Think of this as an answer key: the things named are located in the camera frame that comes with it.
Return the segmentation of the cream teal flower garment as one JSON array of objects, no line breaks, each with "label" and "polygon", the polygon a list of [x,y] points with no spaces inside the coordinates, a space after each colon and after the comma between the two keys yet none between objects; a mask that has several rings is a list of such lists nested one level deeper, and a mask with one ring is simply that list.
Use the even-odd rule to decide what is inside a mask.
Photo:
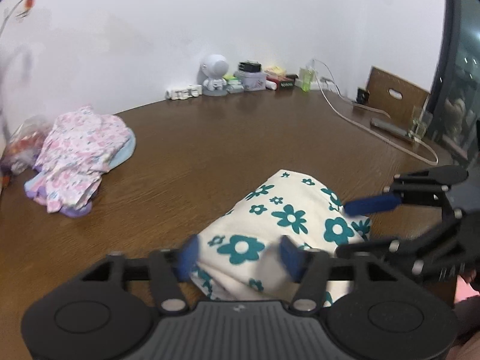
[{"label": "cream teal flower garment", "polygon": [[291,301],[290,280],[278,251],[288,236],[299,250],[365,242],[372,221],[347,216],[338,195],[298,172],[280,170],[199,233],[199,257],[190,273],[211,300]]}]

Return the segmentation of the pink floral folded clothes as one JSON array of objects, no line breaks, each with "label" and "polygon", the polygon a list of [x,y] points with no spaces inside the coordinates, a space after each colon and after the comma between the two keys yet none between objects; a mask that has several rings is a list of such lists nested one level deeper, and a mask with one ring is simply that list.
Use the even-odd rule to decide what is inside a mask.
[{"label": "pink floral folded clothes", "polygon": [[87,215],[128,129],[120,117],[98,114],[91,106],[58,116],[33,167],[43,174],[40,188],[46,196],[32,200],[49,213]]}]

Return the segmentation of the dark remote control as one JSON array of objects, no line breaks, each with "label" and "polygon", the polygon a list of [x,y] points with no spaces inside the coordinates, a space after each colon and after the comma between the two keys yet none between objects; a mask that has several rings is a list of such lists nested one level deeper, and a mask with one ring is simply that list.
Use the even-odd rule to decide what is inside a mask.
[{"label": "dark remote control", "polygon": [[410,143],[414,142],[413,137],[407,130],[402,129],[401,127],[398,127],[392,123],[386,122],[385,120],[381,120],[378,118],[371,118],[370,126],[372,128],[376,128],[377,130],[381,130],[385,133],[388,133],[393,137],[397,137],[403,141],[407,141]]}]

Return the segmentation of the brown cardboard box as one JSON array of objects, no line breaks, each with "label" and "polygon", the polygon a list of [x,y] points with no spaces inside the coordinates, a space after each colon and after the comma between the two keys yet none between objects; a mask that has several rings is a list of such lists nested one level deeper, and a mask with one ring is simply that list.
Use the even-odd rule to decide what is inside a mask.
[{"label": "brown cardboard box", "polygon": [[415,107],[422,107],[430,93],[399,76],[371,67],[368,104],[385,111],[395,125],[409,126]]}]

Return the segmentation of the green translucent charger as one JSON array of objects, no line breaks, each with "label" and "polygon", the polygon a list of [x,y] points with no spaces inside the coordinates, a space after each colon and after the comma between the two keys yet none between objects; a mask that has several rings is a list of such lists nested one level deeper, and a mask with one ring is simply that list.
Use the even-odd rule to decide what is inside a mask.
[{"label": "green translucent charger", "polygon": [[312,79],[314,76],[315,71],[311,67],[303,67],[299,69],[298,79],[302,91],[307,93],[311,90]]}]

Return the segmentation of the dark red label box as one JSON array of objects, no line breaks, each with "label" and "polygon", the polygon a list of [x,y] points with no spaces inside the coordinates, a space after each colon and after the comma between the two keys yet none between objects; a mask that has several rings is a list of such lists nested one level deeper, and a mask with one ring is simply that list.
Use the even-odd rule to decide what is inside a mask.
[{"label": "dark red label box", "polygon": [[297,75],[267,75],[265,86],[267,89],[274,91],[292,89],[297,78]]}]

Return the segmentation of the white letter block ornament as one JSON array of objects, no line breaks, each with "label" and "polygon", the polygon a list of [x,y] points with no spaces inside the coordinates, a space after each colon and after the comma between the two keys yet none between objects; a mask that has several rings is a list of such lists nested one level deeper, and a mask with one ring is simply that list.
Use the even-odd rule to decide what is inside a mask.
[{"label": "white letter block ornament", "polygon": [[168,100],[187,100],[189,98],[197,98],[203,94],[201,85],[188,85],[183,88],[169,88],[166,91],[166,99]]}]

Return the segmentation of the red snack plastic bag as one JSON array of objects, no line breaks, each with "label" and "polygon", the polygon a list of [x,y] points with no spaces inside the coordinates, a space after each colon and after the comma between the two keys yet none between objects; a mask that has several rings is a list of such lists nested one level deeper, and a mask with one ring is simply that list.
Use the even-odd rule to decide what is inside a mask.
[{"label": "red snack plastic bag", "polygon": [[26,119],[7,141],[1,156],[2,174],[18,175],[33,168],[52,127],[52,122],[41,115]]}]

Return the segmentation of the yellow sticky note stack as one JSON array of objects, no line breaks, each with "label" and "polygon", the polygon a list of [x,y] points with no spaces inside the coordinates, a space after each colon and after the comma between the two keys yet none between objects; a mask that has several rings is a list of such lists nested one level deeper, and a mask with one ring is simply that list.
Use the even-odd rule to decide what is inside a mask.
[{"label": "yellow sticky note stack", "polygon": [[264,72],[269,76],[269,77],[284,77],[287,74],[287,70],[284,69],[283,67],[279,66],[268,66],[264,69]]}]

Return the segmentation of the green white small packs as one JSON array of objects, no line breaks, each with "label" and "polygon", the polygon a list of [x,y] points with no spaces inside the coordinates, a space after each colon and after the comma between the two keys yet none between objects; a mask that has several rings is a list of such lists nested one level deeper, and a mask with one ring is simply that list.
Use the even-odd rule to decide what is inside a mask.
[{"label": "green white small packs", "polygon": [[228,94],[240,94],[244,92],[242,81],[233,75],[225,75],[226,91]]}]

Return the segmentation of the grey tin box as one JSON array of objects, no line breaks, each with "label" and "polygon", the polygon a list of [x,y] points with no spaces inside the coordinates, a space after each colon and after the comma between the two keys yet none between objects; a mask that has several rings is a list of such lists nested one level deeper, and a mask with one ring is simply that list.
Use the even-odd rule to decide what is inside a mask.
[{"label": "grey tin box", "polygon": [[233,75],[241,81],[245,92],[266,90],[267,75],[264,72],[236,71]]}]

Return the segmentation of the white astronaut robot figurine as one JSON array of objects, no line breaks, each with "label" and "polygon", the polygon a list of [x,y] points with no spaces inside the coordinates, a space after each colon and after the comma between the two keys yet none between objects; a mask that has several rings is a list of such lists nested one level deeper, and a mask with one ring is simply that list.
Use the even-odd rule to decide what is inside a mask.
[{"label": "white astronaut robot figurine", "polygon": [[224,75],[229,70],[229,64],[223,55],[207,55],[201,62],[200,68],[205,80],[202,82],[202,94],[210,97],[225,96],[227,81]]}]

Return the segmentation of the small black box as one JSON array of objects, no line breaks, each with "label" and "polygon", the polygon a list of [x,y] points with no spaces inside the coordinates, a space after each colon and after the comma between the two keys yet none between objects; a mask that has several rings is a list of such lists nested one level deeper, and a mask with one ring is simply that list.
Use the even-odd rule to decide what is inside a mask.
[{"label": "small black box", "polygon": [[238,69],[241,72],[257,73],[262,71],[262,66],[256,61],[241,61],[238,63]]}]

